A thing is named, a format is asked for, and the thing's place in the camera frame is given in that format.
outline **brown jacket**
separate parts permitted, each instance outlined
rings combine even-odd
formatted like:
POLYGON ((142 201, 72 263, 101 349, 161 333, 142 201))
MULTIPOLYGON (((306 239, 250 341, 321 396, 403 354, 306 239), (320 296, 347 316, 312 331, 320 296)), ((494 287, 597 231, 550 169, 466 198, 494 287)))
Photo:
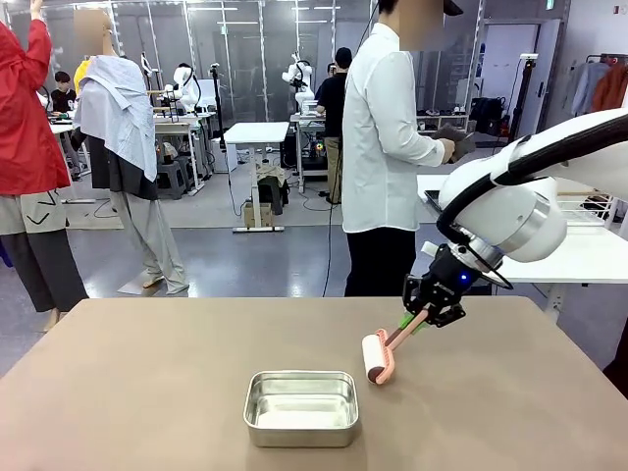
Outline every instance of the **brown jacket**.
POLYGON ((596 87, 593 97, 593 111, 621 108, 628 87, 628 67, 613 66, 596 87))

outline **green tape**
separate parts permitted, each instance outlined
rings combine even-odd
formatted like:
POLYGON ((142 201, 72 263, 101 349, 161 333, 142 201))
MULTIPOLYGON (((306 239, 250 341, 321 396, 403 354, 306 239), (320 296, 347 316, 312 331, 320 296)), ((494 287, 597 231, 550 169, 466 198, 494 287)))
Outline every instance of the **green tape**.
MULTIPOLYGON (((414 316, 413 314, 410 314, 409 312, 406 312, 405 314, 403 314, 403 317, 401 318, 401 322, 399 323, 399 328, 400 329, 405 329, 406 327, 408 327, 410 325, 410 323, 414 320, 416 316, 414 316)), ((417 327, 414 332, 412 333, 412 335, 414 336, 417 332, 419 332, 421 329, 426 329, 430 327, 429 324, 427 322, 422 322, 419 327, 417 327)))

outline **red shirt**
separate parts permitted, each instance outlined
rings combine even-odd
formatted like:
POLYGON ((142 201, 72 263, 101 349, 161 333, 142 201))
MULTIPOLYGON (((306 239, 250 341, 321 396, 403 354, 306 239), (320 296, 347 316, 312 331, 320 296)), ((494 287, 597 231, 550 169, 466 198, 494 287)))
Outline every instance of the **red shirt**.
POLYGON ((35 93, 46 81, 51 50, 43 22, 30 22, 27 52, 0 23, 0 194, 70 185, 59 144, 35 93))

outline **brown table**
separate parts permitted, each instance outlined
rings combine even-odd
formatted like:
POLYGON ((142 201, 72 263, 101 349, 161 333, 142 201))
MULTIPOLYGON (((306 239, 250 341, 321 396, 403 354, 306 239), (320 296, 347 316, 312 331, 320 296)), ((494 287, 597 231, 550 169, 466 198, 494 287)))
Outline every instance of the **brown table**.
POLYGON ((398 299, 84 301, 0 380, 0 470, 628 469, 628 402, 584 353, 528 299, 464 305, 377 389, 360 343, 398 299), (252 446, 246 389, 273 369, 352 375, 361 437, 252 446))

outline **pink handle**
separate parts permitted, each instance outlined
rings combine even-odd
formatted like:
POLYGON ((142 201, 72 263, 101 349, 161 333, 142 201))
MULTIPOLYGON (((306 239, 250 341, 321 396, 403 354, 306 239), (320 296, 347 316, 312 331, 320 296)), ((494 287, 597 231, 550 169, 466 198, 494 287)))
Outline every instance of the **pink handle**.
POLYGON ((389 343, 388 347, 395 351, 402 343, 404 340, 406 340, 408 337, 410 337, 412 335, 412 333, 421 325, 423 324, 423 322, 428 318, 428 311, 427 309, 423 309, 419 314, 417 314, 417 316, 412 320, 412 322, 410 324, 408 324, 408 326, 403 329, 403 331, 401 331, 399 333, 398 336, 396 336, 391 343, 389 343))

